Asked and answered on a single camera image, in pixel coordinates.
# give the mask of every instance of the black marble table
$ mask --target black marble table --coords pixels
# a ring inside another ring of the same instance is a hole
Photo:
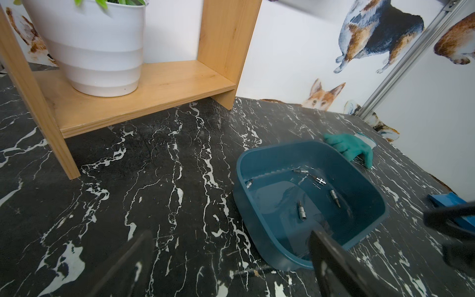
[[[263,269],[232,189],[245,150],[326,132],[378,144],[372,170],[355,163],[390,215],[350,253],[402,296],[475,294],[442,261],[450,239],[422,223],[427,194],[446,190],[360,118],[203,99],[67,139],[81,172],[70,181],[8,76],[0,106],[0,296],[66,296],[142,230],[156,246],[147,296],[319,296],[313,271]]]

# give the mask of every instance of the metal frame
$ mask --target metal frame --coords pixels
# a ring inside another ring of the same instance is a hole
[[[406,71],[417,60],[420,54],[444,32],[450,21],[458,14],[462,6],[469,0],[451,0],[422,33],[416,43],[409,49],[407,54],[394,67],[382,84],[374,91],[363,107],[356,113],[357,116],[366,120],[373,111],[384,101],[385,95],[403,77]]]

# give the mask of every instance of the teal plastic tub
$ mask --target teal plastic tub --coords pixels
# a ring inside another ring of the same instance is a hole
[[[307,169],[326,184],[294,172],[296,168]],[[260,255],[278,270],[313,269],[308,249],[312,230],[324,230],[349,249],[388,216],[374,185],[320,141],[248,150],[239,157],[236,171],[234,201]],[[330,195],[332,189],[340,208]],[[298,201],[306,220],[299,217]]]

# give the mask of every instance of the plant leaf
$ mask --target plant leaf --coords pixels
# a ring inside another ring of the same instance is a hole
[[[107,9],[107,3],[105,2],[105,0],[95,0],[97,2],[97,4],[99,4],[103,9]]]

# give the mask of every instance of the white flower pot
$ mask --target white flower pot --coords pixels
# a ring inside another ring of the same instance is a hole
[[[94,0],[23,0],[51,56],[79,92],[115,97],[133,92],[143,63],[145,6]]]

